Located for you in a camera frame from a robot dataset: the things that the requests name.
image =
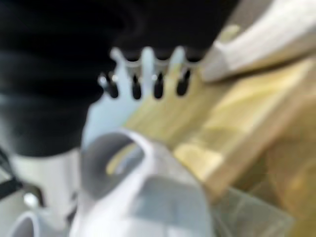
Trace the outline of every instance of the black strap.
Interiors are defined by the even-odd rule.
[[[0,200],[20,190],[22,184],[16,179],[7,180],[0,184]]]

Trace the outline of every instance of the plastic handle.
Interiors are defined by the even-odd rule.
[[[132,143],[138,145],[136,150],[132,153],[133,157],[139,158],[136,164],[127,167],[122,173],[107,174],[105,168],[114,155],[120,149]],[[98,138],[89,146],[88,150],[83,152],[81,163],[82,186],[95,198],[102,198],[131,172],[135,171],[136,168],[138,168],[138,172],[146,176],[146,173],[152,170],[149,167],[155,166],[154,163],[155,159],[151,146],[142,136],[123,129],[118,132],[109,133]]]

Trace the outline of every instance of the white cup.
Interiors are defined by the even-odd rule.
[[[23,213],[14,223],[8,237],[65,237],[66,231],[57,232],[34,212]]]

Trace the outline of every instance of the white plastic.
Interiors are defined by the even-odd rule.
[[[139,147],[123,172],[105,166],[127,144]],[[83,154],[83,191],[70,237],[213,237],[198,182],[160,143],[122,130],[100,137]]]

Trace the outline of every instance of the wooden table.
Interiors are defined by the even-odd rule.
[[[315,65],[311,57],[217,84],[197,72],[183,98],[175,70],[163,99],[147,98],[125,126],[166,144],[215,202],[315,94]]]

